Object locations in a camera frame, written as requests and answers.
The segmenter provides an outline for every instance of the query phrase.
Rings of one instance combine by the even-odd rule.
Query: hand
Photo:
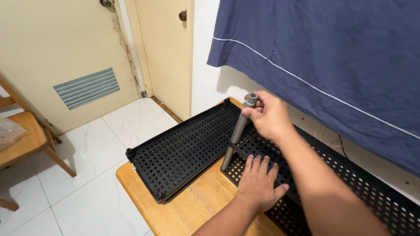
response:
[[[289,189],[288,184],[279,185],[274,189],[278,164],[275,163],[267,174],[268,160],[269,157],[265,156],[260,164],[260,155],[255,159],[252,155],[248,156],[235,196],[249,203],[255,211],[268,211]]]
[[[244,108],[242,114],[252,120],[263,137],[274,142],[296,132],[287,115],[286,103],[263,90],[254,93],[258,95],[255,109]]]

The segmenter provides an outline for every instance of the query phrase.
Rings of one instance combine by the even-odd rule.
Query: plastic bag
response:
[[[0,150],[11,146],[23,134],[29,134],[29,132],[18,123],[0,114]]]

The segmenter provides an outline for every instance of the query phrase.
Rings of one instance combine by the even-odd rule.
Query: door vent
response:
[[[112,68],[99,71],[66,83],[54,89],[66,106],[72,110],[120,90]]]

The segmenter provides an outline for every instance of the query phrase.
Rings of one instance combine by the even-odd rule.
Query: cream door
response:
[[[125,1],[129,6],[132,0]],[[133,1],[153,94],[186,120],[191,116],[193,0]],[[179,13],[185,10],[186,21],[181,21]]]
[[[114,7],[2,1],[0,70],[60,133],[139,98]],[[120,90],[70,110],[53,86],[112,68]]]

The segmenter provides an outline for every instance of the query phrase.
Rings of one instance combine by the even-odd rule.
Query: blue cloth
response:
[[[207,63],[420,177],[420,1],[221,0]]]

